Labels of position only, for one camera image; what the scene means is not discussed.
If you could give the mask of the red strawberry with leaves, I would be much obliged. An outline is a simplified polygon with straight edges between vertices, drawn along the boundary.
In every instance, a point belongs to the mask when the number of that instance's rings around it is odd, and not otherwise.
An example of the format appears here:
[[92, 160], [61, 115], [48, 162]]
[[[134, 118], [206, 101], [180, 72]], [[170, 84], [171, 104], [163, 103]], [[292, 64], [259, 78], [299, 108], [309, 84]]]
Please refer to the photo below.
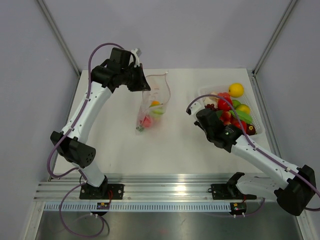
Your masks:
[[143, 132], [144, 130], [145, 130], [145, 128], [142, 127], [142, 126], [137, 126], [136, 127], [136, 131], [139, 132], [139, 133]]

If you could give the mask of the green pear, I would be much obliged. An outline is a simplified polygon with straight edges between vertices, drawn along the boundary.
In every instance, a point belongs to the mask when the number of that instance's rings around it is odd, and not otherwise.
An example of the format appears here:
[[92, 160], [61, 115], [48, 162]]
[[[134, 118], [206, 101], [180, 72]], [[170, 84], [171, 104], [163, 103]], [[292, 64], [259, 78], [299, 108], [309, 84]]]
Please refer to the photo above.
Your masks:
[[157, 118], [160, 118], [165, 112], [166, 112], [166, 110], [163, 109], [162, 107], [153, 108], [153, 109], [149, 112], [149, 115], [152, 116], [153, 118], [157, 119]]

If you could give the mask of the white plastic fruit basket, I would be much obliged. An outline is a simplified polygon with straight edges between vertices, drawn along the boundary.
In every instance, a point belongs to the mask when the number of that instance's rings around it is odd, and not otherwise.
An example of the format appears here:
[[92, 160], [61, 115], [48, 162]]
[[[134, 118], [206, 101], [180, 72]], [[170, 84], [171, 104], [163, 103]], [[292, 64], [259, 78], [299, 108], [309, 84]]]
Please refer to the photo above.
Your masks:
[[[214, 93], [227, 93], [231, 84], [224, 85], [207, 85], [198, 88], [197, 93], [199, 96], [208, 95]], [[252, 118], [251, 125], [255, 127], [256, 133], [252, 135], [253, 139], [258, 139], [262, 134], [265, 133], [265, 127], [260, 117], [258, 106], [255, 103], [254, 97], [247, 87], [243, 85], [244, 93], [240, 97], [231, 97], [232, 100], [238, 100], [241, 104], [245, 104], [250, 108], [250, 117]]]

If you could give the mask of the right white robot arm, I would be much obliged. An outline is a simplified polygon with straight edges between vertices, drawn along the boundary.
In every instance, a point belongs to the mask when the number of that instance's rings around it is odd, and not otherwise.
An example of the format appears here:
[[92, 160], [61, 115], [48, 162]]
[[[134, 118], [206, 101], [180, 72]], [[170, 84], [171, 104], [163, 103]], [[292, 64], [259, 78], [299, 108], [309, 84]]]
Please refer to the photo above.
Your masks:
[[234, 125], [223, 125], [217, 113], [204, 108], [196, 113], [200, 127], [217, 148], [234, 154], [261, 170], [267, 178], [249, 177], [242, 172], [229, 179], [227, 193], [232, 198], [254, 195], [274, 200], [287, 213], [300, 216], [317, 193], [315, 171], [299, 167], [263, 149]]

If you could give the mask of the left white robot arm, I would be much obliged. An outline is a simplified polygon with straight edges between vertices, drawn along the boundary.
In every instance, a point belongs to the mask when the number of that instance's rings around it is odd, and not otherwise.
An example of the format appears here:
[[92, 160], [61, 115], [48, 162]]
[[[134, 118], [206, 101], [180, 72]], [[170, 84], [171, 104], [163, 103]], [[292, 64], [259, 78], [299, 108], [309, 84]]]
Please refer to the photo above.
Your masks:
[[131, 92], [150, 91], [140, 55], [138, 48], [125, 50], [114, 44], [108, 59], [88, 68], [88, 87], [71, 120], [50, 136], [54, 150], [84, 179], [81, 199], [103, 199], [109, 193], [108, 178], [94, 162], [96, 149], [87, 145], [87, 140], [100, 110], [117, 88], [127, 86]]

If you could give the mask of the clear pink zip top bag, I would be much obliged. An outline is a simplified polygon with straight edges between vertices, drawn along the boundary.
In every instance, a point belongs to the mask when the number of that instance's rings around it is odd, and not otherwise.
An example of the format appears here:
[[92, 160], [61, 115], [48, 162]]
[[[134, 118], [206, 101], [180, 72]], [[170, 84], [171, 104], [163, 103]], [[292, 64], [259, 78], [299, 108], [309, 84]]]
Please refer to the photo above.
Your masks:
[[137, 114], [135, 133], [142, 134], [156, 128], [167, 111], [171, 90], [167, 82], [168, 71], [147, 75], [150, 91], [142, 92], [142, 101]]

